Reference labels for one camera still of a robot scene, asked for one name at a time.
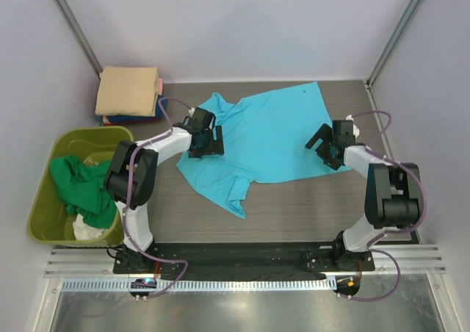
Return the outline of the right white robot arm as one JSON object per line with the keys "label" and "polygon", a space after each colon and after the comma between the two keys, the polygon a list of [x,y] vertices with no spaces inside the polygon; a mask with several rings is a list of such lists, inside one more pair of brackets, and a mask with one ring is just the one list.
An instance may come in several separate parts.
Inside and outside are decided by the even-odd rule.
{"label": "right white robot arm", "polygon": [[366,179],[364,215],[358,222],[340,231],[329,250],[307,252],[308,268],[354,270],[371,259],[370,249],[394,232],[411,230],[424,212],[419,168],[413,163],[394,163],[373,154],[372,149],[356,141],[352,120],[322,124],[305,144],[316,148],[317,156],[333,170],[349,167]]}

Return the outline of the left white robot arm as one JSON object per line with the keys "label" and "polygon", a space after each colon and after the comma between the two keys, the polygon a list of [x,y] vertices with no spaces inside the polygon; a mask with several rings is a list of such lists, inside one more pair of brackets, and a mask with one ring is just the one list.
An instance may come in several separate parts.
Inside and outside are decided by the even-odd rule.
{"label": "left white robot arm", "polygon": [[162,134],[118,143],[104,179],[104,189],[115,202],[124,232],[113,273],[149,273],[157,264],[186,270],[184,260],[157,256],[148,222],[148,202],[153,195],[157,168],[178,154],[190,158],[224,154],[222,127],[216,124],[214,113],[192,108],[183,121],[171,124]]}

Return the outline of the light blue t shirt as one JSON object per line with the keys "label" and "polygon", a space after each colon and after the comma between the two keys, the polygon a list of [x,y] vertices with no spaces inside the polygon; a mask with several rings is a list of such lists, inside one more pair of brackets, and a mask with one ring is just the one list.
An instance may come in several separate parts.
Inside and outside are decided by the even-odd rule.
{"label": "light blue t shirt", "polygon": [[202,103],[223,132],[222,156],[183,154],[178,170],[199,195],[244,219],[252,182],[277,184],[325,176],[332,170],[305,145],[330,116],[316,82],[227,102],[213,93]]}

